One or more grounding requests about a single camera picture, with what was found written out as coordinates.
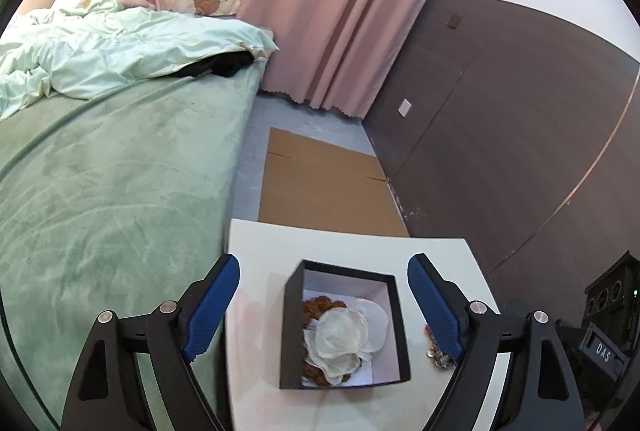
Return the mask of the black garment under duvet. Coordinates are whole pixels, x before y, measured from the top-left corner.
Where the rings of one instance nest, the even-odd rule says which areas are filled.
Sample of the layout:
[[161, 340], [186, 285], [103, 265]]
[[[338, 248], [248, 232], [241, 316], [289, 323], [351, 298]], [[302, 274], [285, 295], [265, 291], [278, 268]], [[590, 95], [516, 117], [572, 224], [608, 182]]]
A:
[[176, 78], [186, 78], [192, 76], [204, 76], [204, 74], [212, 74], [213, 76], [222, 76], [223, 78], [231, 78], [238, 71], [253, 64], [255, 57], [251, 52], [242, 50], [242, 52], [228, 52], [215, 54], [177, 70], [172, 74]]

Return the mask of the cartoon print pillow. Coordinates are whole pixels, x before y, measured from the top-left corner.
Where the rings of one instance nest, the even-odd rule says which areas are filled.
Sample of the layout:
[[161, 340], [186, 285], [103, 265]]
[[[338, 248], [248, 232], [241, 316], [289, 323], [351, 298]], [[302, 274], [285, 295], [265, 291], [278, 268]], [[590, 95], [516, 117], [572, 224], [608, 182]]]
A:
[[158, 8], [194, 16], [234, 16], [242, 0], [157, 0]]

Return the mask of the black square jewelry box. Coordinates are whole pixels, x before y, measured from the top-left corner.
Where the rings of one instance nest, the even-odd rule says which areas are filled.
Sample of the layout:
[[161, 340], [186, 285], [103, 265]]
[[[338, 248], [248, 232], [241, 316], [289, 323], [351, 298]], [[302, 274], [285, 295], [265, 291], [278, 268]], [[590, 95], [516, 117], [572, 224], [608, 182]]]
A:
[[395, 277], [301, 261], [284, 287], [279, 388], [373, 388], [410, 378]]

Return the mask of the pile of mixed jewelry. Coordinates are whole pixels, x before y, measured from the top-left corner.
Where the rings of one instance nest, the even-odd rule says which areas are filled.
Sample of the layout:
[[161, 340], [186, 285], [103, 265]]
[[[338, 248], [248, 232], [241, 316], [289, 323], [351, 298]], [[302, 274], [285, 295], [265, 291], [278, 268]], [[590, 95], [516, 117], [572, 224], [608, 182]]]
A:
[[456, 361], [438, 346], [430, 325], [426, 324], [424, 331], [428, 342], [430, 342], [427, 347], [426, 356], [431, 359], [437, 368], [443, 370], [455, 369], [457, 366]]

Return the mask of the white square side table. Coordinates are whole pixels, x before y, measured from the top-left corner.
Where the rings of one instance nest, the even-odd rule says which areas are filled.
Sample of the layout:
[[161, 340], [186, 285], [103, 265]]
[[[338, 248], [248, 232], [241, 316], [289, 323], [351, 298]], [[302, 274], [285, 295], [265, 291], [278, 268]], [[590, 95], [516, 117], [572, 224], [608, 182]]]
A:
[[452, 371], [408, 285], [425, 255], [465, 299], [498, 310], [462, 239], [366, 236], [243, 220], [229, 252], [240, 283], [226, 313], [239, 430], [422, 430]]

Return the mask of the pale green crumpled duvet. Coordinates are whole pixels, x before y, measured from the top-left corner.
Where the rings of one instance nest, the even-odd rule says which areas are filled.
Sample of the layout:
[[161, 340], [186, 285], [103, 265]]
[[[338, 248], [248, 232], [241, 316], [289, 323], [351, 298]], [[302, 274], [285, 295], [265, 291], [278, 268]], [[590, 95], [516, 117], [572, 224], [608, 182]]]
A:
[[13, 17], [2, 32], [1, 117], [53, 93], [88, 100], [215, 54], [247, 50], [256, 61], [277, 49], [269, 30], [237, 19], [55, 0]]

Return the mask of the white wall socket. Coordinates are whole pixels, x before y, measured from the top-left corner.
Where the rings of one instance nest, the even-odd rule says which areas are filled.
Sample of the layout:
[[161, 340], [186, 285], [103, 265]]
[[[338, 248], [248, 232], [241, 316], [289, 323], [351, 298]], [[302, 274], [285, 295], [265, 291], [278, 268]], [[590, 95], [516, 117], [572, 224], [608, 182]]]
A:
[[404, 99], [398, 107], [398, 113], [401, 115], [401, 117], [405, 118], [407, 117], [407, 114], [410, 111], [411, 107], [411, 102], [409, 102], [408, 99]]

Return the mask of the green bed sheet mattress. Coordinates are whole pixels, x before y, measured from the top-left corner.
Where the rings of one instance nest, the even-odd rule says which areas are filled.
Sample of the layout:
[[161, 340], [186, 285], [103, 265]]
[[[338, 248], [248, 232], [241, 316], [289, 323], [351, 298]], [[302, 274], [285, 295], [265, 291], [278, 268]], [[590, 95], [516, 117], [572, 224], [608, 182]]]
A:
[[55, 95], [2, 122], [1, 370], [38, 428], [61, 420], [99, 313], [149, 313], [220, 257], [264, 70]]

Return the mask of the flattened brown cardboard sheet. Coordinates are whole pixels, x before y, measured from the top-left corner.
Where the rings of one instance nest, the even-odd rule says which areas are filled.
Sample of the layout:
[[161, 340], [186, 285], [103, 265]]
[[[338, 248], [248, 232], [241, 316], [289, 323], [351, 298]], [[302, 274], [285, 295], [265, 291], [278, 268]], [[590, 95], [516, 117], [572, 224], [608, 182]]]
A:
[[406, 237], [378, 159], [272, 128], [258, 220], [319, 231]]

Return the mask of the dark wall switch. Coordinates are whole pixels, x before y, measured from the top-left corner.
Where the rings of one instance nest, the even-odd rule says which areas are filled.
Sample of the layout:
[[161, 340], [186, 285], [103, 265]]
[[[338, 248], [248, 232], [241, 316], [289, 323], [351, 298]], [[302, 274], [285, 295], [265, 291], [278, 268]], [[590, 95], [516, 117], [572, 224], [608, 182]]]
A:
[[462, 17], [460, 15], [452, 15], [447, 21], [447, 27], [450, 29], [457, 29], [460, 26]]

